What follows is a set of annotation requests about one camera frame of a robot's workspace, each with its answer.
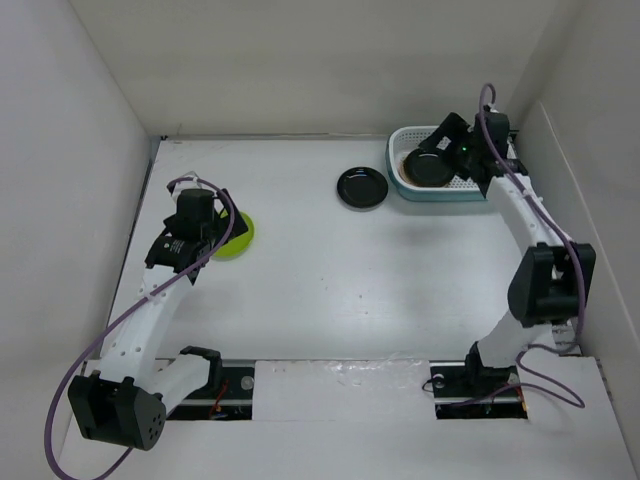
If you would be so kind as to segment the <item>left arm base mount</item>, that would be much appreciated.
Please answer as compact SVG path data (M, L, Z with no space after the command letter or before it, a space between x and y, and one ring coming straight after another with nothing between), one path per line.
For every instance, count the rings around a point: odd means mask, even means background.
M255 361L224 361L217 390L190 394L169 415L172 421L249 421L253 413Z

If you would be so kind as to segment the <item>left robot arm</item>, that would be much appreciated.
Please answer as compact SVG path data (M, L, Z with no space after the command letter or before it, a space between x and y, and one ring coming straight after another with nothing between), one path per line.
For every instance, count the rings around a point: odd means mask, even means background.
M89 376L76 376L68 399L81 435L148 451L168 415L198 393L224 386L220 352L193 345L157 369L156 356L176 310L211 257L249 228L229 192L192 175L168 190L175 212L149 248L138 300L115 326L116 335Z

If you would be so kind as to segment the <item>large black plate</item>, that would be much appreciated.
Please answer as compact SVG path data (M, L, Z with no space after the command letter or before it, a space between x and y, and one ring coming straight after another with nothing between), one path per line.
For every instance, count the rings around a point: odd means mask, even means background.
M436 153L424 149L411 151L402 163L406 179L423 188L440 188L455 176L454 170Z

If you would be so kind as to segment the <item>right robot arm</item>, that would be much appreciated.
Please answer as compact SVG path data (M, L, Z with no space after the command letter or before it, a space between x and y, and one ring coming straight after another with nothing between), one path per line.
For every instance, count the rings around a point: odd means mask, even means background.
M487 401L520 387L526 353L551 325L584 320L596 261L594 248L576 243L535 193L528 172L509 158L510 122L483 107L473 123L450 113L420 144L445 172L473 181L498 211L522 258L507 290L508 308L492 331L475 342L460 364L434 363L435 397L458 404Z

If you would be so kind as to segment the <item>small black plate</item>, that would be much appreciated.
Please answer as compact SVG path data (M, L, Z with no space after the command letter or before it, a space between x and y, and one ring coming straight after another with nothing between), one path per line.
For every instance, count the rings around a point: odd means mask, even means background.
M386 178L371 167L353 167L344 171L337 180L338 197L355 209L372 209L387 197L389 186Z

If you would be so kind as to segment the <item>green plate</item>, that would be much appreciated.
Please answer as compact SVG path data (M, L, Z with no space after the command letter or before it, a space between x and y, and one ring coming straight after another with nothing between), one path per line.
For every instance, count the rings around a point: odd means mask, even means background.
M236 258L242 255L251 246L255 235L253 220L246 212L240 212L240 215L247 226L247 231L234 237L223 245L213 255L216 260L230 260Z

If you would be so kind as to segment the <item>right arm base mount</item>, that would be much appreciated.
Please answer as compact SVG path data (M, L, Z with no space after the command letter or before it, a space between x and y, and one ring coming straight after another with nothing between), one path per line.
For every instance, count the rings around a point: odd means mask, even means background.
M515 366L475 378L463 361L432 361L422 389L433 396L437 420L498 420L528 418Z

